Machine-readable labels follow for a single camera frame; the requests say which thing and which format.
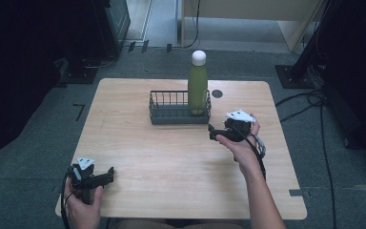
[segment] white bottle cap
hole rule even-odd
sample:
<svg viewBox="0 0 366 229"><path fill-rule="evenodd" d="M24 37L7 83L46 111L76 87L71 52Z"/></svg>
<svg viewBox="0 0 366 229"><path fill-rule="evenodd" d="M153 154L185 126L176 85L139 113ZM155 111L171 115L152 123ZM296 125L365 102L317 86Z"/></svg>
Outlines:
<svg viewBox="0 0 366 229"><path fill-rule="evenodd" d="M195 65L195 66L203 66L206 64L206 53L203 52L203 51L196 51L196 52L193 52L193 55L192 55L192 63Z"/></svg>

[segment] person's left hand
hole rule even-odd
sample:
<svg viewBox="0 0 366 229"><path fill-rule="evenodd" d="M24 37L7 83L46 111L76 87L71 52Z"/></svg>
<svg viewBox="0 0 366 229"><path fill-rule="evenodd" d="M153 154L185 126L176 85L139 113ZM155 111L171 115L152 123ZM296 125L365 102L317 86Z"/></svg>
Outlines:
<svg viewBox="0 0 366 229"><path fill-rule="evenodd" d="M100 202L103 196L103 187L99 186L94 192L92 205L87 205L77 198L73 192L71 180L67 178L64 190L64 198L67 201L67 215L76 229L97 229L100 223Z"/></svg>

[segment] black wire basket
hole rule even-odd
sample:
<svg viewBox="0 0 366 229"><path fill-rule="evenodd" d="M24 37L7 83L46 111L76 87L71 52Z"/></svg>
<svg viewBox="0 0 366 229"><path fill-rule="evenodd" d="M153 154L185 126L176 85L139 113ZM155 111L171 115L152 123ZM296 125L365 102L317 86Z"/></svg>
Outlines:
<svg viewBox="0 0 366 229"><path fill-rule="evenodd" d="M211 116L210 92L207 91L206 108L189 107L187 91L151 91L150 117L153 125L208 124Z"/></svg>

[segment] forearm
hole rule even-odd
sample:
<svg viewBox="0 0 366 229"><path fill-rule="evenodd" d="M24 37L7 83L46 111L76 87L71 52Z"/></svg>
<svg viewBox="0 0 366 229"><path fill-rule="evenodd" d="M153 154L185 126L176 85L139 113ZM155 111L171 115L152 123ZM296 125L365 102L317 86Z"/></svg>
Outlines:
<svg viewBox="0 0 366 229"><path fill-rule="evenodd" d="M252 228L285 228L272 194L261 172L244 173Z"/></svg>

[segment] bottle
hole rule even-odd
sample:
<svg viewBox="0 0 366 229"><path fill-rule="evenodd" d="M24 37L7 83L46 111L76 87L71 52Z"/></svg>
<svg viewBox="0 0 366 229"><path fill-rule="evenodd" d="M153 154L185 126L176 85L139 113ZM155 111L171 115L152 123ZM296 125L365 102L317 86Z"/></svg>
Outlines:
<svg viewBox="0 0 366 229"><path fill-rule="evenodd" d="M206 54L195 51L192 55L192 69L188 80L188 102L193 115L201 115L207 109L208 75Z"/></svg>

